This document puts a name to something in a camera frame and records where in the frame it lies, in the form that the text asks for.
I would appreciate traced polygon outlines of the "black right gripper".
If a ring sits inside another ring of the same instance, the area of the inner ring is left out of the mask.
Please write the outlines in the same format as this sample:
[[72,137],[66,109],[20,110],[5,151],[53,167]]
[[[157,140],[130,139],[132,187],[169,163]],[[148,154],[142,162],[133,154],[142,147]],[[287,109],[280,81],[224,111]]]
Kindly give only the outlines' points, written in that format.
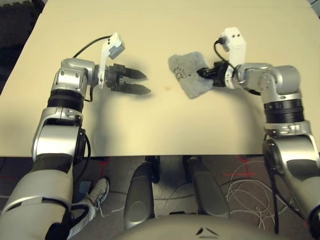
[[212,85],[214,87],[225,87],[225,75],[226,71],[229,67],[229,63],[227,61],[216,61],[213,63],[212,68],[201,68],[197,71],[197,73],[205,79],[212,79]]

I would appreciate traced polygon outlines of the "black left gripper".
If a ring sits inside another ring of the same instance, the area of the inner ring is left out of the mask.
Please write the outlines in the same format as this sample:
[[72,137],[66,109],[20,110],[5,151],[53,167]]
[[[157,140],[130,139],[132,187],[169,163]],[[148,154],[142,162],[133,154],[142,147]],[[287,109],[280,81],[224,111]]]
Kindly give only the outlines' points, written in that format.
[[144,85],[140,84],[126,84],[123,81],[123,77],[133,79],[133,80],[143,80],[147,76],[137,69],[127,68],[124,65],[116,64],[109,65],[106,68],[105,78],[106,86],[110,88],[111,91],[123,92],[125,94],[133,95],[146,95],[151,92],[151,90]]

